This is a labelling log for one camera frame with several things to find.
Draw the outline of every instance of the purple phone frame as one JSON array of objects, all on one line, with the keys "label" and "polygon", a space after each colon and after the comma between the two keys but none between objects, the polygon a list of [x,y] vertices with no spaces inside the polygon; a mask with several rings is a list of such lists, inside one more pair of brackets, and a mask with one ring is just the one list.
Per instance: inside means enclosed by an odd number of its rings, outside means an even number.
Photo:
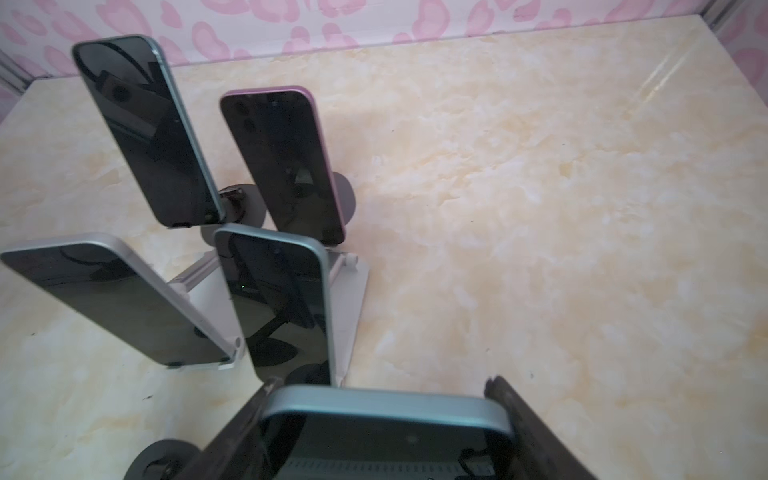
[{"label": "purple phone frame", "polygon": [[323,159],[326,162],[326,172],[328,174],[328,179],[331,183],[331,191],[333,192],[333,201],[336,204],[336,212],[339,214],[339,223],[341,224],[341,231],[344,238],[341,242],[343,243],[344,240],[346,240],[346,224],[344,219],[344,214],[341,210],[341,203],[339,202],[339,194],[336,192],[336,181],[333,179],[333,170],[331,170],[331,164],[328,160],[328,150],[326,150],[326,139],[323,136],[323,127],[320,126],[320,118],[317,116],[317,105],[315,103],[315,98],[312,96],[312,93],[307,90],[304,87],[301,87],[299,85],[288,85],[285,87],[265,87],[265,88],[242,88],[240,90],[230,90],[227,93],[221,95],[221,98],[219,98],[219,110],[221,111],[221,101],[224,98],[227,97],[238,97],[240,95],[252,95],[252,94],[272,94],[272,93],[280,93],[284,91],[295,91],[298,93],[301,93],[306,97],[307,100],[310,101],[310,107],[312,108],[312,116],[315,119],[315,125],[317,126],[317,136],[320,139],[320,150],[323,152]]}]

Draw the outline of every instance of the white phone stand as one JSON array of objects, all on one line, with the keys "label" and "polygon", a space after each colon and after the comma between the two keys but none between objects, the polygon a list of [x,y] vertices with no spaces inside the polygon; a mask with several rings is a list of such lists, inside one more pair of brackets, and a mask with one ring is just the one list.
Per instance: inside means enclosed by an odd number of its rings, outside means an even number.
[{"label": "white phone stand", "polygon": [[[331,383],[341,386],[352,360],[370,267],[354,253],[328,250],[328,257],[331,265],[328,279],[331,296],[328,350],[333,352],[335,359]],[[197,308],[211,328],[237,347],[237,354],[232,361],[217,365],[218,369],[231,368],[237,360],[243,358],[247,347],[243,340],[243,329],[230,300],[230,292],[215,250],[206,252],[168,284]]]}]

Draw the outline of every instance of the marble surface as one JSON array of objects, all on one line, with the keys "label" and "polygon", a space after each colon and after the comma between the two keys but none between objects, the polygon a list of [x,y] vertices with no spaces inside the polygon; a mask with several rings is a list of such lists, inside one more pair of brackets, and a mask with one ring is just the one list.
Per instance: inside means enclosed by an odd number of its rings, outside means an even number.
[{"label": "marble surface", "polygon": [[[175,68],[219,187],[218,111],[301,84],[356,189],[371,276],[348,386],[481,395],[500,374],[600,478],[768,469],[768,110],[698,17]],[[165,278],[155,222],[78,78],[0,125],[0,241],[101,230]],[[0,270],[0,476],[121,478],[205,446],[247,362],[166,372]]]}]

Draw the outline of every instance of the pink heart wallpaper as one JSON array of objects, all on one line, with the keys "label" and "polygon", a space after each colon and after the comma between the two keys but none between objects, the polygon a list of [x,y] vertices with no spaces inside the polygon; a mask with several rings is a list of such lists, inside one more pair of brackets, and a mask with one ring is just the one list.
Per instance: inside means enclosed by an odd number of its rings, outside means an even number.
[{"label": "pink heart wallpaper", "polygon": [[768,2],[746,0],[717,32],[717,38],[768,104]]},{"label": "pink heart wallpaper", "polygon": [[[141,33],[174,65],[689,15],[704,0],[6,0],[0,50],[34,76],[72,75],[77,41]],[[768,30],[760,20],[759,30]],[[753,78],[760,54],[740,61]],[[0,118],[13,98],[0,98]]]}]

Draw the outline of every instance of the black phone screen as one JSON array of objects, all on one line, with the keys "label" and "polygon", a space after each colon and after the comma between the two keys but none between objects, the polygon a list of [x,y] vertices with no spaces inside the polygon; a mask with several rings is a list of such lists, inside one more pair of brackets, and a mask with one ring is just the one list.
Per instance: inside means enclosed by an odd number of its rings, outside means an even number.
[{"label": "black phone screen", "polygon": [[506,478],[511,439],[478,427],[321,413],[261,422],[262,478]]},{"label": "black phone screen", "polygon": [[218,192],[184,126],[181,99],[147,40],[90,41],[72,54],[157,220],[166,227],[220,223]]},{"label": "black phone screen", "polygon": [[277,229],[342,243],[333,173],[309,98],[300,91],[227,95],[221,111]]},{"label": "black phone screen", "polygon": [[3,263],[155,362],[227,361],[227,354],[118,255],[78,243],[4,252]]},{"label": "black phone screen", "polygon": [[330,385],[322,267],[293,243],[225,230],[216,250],[257,376]]}]

